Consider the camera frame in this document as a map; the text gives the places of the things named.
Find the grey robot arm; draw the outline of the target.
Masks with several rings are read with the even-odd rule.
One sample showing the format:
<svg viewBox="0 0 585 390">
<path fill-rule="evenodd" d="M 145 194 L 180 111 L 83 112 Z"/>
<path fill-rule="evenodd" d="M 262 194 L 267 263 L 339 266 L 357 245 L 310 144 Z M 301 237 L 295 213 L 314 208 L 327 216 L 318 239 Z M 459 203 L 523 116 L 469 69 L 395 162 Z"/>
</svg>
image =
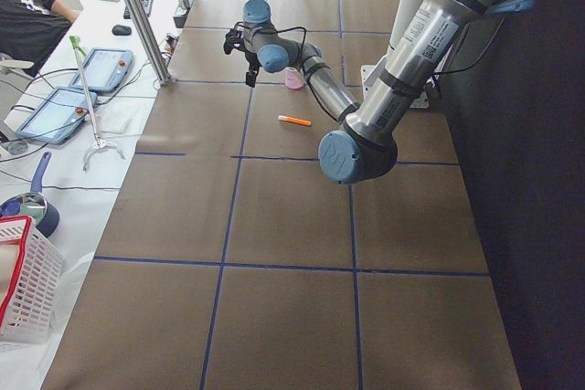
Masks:
<svg viewBox="0 0 585 390">
<path fill-rule="evenodd" d="M 471 22 L 531 8 L 536 0 L 401 0 L 406 15 L 397 16 L 387 55 L 374 69 L 374 80 L 357 101 L 309 43 L 280 37 L 265 0 L 243 6 L 240 49 L 250 63 L 254 83 L 259 69 L 296 69 L 314 96 L 340 124 L 321 140 L 321 169 L 339 184 L 380 177 L 395 164 L 394 129 L 423 92 L 453 41 Z"/>
</svg>

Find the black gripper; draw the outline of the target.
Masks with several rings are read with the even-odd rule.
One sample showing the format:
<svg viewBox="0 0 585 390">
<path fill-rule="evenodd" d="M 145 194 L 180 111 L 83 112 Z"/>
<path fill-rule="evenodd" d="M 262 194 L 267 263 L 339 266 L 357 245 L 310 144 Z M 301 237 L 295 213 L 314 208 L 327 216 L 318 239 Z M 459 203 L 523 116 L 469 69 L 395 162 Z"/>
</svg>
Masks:
<svg viewBox="0 0 585 390">
<path fill-rule="evenodd" d="M 244 55 L 245 59 L 249 63 L 249 70 L 246 72 L 245 79 L 246 85 L 250 87 L 255 87 L 257 71 L 260 69 L 260 62 L 258 61 L 257 54 L 252 51 L 245 49 Z"/>
</svg>

